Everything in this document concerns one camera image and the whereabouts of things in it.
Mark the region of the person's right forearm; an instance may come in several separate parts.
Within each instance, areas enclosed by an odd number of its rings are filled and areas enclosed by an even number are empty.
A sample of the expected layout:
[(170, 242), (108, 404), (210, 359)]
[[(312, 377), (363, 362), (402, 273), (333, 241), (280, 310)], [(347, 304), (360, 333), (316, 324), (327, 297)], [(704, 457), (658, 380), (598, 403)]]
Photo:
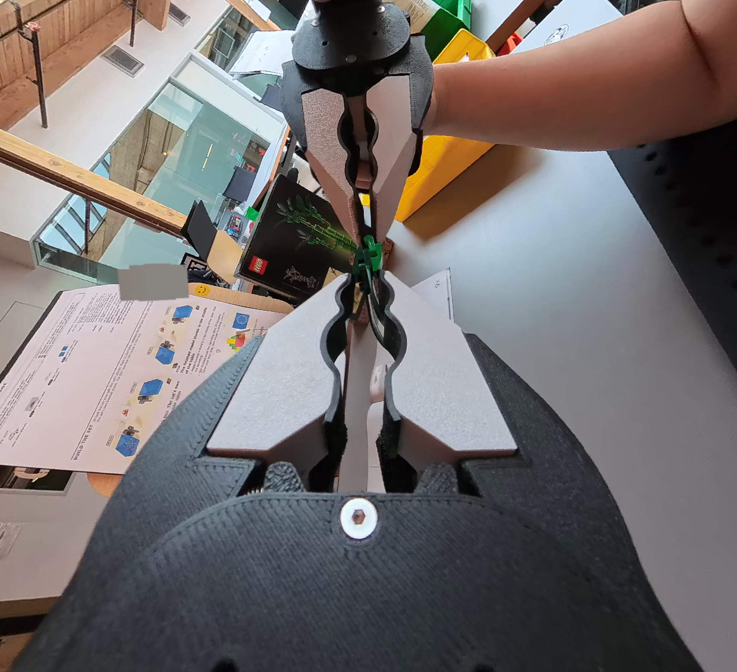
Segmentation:
[(564, 151), (736, 117), (736, 0), (674, 0), (541, 48), (435, 68), (427, 134)]

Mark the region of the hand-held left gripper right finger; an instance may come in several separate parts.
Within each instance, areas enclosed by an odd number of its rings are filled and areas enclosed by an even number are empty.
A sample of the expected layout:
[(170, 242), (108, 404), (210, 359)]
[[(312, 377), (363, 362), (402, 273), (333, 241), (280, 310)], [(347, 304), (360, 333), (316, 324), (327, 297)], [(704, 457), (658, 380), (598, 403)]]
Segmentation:
[(438, 463), (511, 457), (517, 442), (497, 404), (481, 354), (455, 321), (389, 271), (376, 281), (382, 306), (382, 427), (376, 440), (385, 492), (412, 492)]

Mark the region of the floor vent grille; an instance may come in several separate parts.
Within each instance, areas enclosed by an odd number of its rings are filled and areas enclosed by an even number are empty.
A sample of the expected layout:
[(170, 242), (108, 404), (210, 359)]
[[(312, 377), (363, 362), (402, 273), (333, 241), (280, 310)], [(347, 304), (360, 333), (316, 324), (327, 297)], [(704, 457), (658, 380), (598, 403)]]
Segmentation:
[(126, 76), (136, 77), (144, 68), (144, 63), (135, 58), (118, 45), (112, 45), (105, 50), (101, 57), (109, 64), (121, 70)]

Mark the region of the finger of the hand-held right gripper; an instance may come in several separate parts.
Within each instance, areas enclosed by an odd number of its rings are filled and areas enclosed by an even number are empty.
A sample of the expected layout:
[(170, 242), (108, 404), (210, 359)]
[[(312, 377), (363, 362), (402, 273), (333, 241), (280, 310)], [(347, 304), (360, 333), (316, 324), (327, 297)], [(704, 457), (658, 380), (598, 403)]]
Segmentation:
[(349, 235), (359, 235), (355, 190), (346, 175), (349, 152), (341, 144), (339, 125), (345, 114), (341, 94), (318, 88), (301, 95), (310, 168)]
[(371, 148), (375, 164), (372, 214), (375, 239), (383, 242), (396, 216), (416, 153), (412, 126), (410, 76), (387, 76), (368, 90), (366, 105), (376, 131)]

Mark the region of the yellow plastic bin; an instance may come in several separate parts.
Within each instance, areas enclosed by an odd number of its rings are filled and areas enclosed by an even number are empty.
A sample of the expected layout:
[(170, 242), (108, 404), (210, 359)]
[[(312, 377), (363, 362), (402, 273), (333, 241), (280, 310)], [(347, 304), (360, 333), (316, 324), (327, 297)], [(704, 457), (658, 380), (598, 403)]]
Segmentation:
[[(492, 58), (488, 45), (462, 28), (433, 60), (433, 66)], [(395, 219), (404, 222), (492, 147), (488, 142), (425, 135), (419, 168), (405, 183)]]

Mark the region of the white cardboard box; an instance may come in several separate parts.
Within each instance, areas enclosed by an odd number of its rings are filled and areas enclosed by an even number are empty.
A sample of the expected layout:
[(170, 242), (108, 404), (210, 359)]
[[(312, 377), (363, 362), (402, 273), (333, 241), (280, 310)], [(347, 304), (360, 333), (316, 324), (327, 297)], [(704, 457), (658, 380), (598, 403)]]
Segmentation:
[(423, 32), (440, 9), (433, 0), (382, 0), (382, 2), (395, 4), (401, 11), (407, 13), (413, 35)]

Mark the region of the wooden chair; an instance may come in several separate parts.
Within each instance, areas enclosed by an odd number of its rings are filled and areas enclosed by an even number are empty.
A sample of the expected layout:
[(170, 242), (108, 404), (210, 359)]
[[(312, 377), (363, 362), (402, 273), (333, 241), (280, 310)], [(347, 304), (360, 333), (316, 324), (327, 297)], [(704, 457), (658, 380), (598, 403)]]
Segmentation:
[(226, 231), (217, 229), (201, 200), (192, 203), (181, 231), (207, 267), (229, 286), (234, 285), (243, 248)]

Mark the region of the black lego set box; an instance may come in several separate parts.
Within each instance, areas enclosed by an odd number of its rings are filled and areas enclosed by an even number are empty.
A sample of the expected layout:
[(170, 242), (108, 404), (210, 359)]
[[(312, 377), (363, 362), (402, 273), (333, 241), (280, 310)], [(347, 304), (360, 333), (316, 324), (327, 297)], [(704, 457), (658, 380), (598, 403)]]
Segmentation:
[(324, 286), (330, 270), (352, 271), (356, 248), (326, 199), (280, 174), (264, 198), (235, 276), (302, 303)]

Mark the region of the green lego leaf piece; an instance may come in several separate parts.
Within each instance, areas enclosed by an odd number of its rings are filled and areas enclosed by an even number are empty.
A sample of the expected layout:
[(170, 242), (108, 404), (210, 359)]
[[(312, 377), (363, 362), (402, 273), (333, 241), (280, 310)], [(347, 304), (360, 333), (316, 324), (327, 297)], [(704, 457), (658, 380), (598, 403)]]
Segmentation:
[(380, 313), (380, 302), (374, 280), (382, 270), (382, 246), (371, 235), (366, 235), (357, 248), (352, 268), (352, 279), (361, 291), (368, 320), (377, 343), (385, 346), (385, 337)]

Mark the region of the white paper sheet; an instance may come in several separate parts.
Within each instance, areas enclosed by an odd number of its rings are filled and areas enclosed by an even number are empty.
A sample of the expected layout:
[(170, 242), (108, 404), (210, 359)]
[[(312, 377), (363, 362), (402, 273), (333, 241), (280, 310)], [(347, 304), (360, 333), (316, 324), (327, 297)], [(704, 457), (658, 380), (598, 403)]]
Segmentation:
[(454, 321), (453, 292), (450, 268), (431, 275), (411, 287), (421, 299), (449, 320)]

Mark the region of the printed instruction sheet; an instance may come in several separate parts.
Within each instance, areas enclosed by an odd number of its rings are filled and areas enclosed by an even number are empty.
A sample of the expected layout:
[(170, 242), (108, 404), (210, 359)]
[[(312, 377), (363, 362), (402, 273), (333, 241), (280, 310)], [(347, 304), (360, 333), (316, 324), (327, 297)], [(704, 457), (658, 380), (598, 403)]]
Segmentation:
[(2, 373), (2, 467), (32, 481), (124, 474), (182, 400), (292, 310), (210, 287), (154, 301), (115, 284), (59, 292)]

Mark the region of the black perforated panel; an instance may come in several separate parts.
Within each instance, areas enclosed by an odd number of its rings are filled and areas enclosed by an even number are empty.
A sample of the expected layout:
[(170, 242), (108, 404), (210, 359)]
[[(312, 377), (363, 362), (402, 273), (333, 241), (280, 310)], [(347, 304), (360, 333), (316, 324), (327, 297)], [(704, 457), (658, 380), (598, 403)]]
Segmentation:
[(608, 154), (736, 366), (736, 122)]

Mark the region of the loose white papers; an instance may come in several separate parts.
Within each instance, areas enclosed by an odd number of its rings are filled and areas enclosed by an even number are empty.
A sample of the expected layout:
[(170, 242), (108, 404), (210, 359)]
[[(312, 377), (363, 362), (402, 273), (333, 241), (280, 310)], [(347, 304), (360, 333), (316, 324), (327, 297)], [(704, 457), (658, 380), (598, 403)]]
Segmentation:
[(295, 31), (254, 32), (228, 72), (233, 75), (265, 73), (281, 78), (283, 63), (292, 60), (292, 39), (295, 33)]

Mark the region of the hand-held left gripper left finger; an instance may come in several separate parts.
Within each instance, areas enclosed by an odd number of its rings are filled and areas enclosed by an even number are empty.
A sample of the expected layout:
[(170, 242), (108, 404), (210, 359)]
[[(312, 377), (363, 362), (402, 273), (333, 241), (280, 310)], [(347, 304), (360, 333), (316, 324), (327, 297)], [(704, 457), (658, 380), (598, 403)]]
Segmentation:
[(346, 323), (353, 281), (339, 275), (260, 340), (207, 443), (218, 457), (291, 463), (314, 492), (332, 492), (344, 454)]

